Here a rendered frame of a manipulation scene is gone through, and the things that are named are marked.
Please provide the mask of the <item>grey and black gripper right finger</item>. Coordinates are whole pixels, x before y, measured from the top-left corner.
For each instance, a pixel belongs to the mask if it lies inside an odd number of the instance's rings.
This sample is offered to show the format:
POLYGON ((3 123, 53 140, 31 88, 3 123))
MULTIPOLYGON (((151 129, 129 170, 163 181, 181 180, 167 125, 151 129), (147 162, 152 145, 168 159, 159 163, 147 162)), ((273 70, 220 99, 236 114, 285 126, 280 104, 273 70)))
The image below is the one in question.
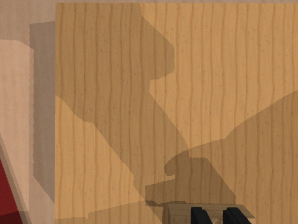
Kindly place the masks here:
POLYGON ((251 224, 237 207, 227 207, 223 210, 223 224, 251 224))

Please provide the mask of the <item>light brown wooden board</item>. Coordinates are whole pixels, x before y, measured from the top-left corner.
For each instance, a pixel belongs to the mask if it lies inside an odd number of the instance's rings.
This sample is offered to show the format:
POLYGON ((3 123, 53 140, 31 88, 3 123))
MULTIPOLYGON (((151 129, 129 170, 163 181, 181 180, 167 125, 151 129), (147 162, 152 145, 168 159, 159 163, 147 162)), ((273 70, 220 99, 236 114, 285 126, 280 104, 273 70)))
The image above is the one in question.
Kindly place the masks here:
POLYGON ((55 224, 168 204, 298 224, 298 3, 56 3, 55 224))

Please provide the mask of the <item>small wooden block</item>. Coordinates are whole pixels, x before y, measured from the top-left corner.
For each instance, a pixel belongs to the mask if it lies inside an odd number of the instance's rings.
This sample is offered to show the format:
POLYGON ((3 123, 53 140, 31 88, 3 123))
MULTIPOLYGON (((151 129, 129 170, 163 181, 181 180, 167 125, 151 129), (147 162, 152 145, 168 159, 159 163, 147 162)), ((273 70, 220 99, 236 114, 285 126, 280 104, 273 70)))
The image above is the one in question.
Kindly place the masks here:
POLYGON ((256 224, 256 218, 243 205, 232 204, 168 204, 168 224, 191 224, 191 207, 206 210, 213 224, 223 224, 223 210, 237 207, 251 224, 256 224))

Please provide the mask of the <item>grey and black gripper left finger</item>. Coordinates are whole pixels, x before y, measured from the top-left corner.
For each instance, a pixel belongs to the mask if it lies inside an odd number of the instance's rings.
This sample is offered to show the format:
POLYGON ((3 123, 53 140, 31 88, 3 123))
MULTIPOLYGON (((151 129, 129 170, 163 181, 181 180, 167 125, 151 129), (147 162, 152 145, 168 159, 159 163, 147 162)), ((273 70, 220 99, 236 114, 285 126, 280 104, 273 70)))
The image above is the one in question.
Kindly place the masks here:
POLYGON ((191 207, 191 224, 213 224, 206 210, 202 207, 191 207))

